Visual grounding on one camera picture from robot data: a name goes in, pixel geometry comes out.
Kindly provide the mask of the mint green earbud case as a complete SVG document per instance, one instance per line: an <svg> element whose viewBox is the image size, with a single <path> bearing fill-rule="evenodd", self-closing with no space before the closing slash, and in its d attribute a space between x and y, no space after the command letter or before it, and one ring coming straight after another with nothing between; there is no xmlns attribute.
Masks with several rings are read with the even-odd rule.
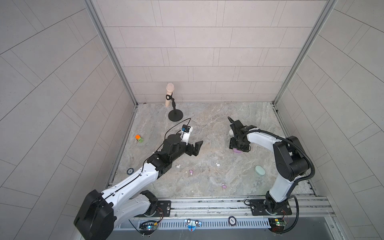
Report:
<svg viewBox="0 0 384 240"><path fill-rule="evenodd" d="M263 167L261 167L261 166L255 166L255 171L260 176L264 176L266 174L265 169Z"/></svg>

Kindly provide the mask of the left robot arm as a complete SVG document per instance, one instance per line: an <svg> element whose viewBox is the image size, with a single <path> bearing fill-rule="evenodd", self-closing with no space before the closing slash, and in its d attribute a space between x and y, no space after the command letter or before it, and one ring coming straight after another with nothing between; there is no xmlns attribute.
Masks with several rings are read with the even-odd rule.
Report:
<svg viewBox="0 0 384 240"><path fill-rule="evenodd" d="M164 175L173 162L187 154L197 156L202 141L184 142L181 134L169 135L161 151L148 157L142 167L109 189L89 192L74 220L85 240L105 240L118 225L138 215L152 215L158 198L144 187Z"/></svg>

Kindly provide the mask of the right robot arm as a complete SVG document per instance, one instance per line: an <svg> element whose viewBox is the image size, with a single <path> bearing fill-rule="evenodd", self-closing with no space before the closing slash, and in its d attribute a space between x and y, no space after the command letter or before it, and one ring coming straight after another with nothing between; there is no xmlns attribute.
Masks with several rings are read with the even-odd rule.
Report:
<svg viewBox="0 0 384 240"><path fill-rule="evenodd" d="M250 144L257 144L274 153L278 176L266 193L264 202L268 214L274 215L287 205L291 193L299 182L311 179L316 171L310 157L295 136L280 137L256 126L244 126L241 121L230 121L230 149L248 153Z"/></svg>

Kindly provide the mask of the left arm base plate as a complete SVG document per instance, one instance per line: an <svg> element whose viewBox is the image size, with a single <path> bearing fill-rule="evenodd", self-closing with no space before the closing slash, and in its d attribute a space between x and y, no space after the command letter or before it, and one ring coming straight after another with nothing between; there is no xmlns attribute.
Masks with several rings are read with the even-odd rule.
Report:
<svg viewBox="0 0 384 240"><path fill-rule="evenodd" d="M171 211L171 201L157 201L157 205L150 204L149 209L143 214L148 218L169 217Z"/></svg>

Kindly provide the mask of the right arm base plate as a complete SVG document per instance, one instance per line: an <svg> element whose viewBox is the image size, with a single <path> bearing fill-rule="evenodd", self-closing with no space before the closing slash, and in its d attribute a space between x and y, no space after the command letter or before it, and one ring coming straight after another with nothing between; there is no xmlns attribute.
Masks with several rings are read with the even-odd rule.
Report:
<svg viewBox="0 0 384 240"><path fill-rule="evenodd" d="M268 207L266 200L249 200L249 205L253 216L282 216L292 215L292 209L288 199L277 203L274 207Z"/></svg>

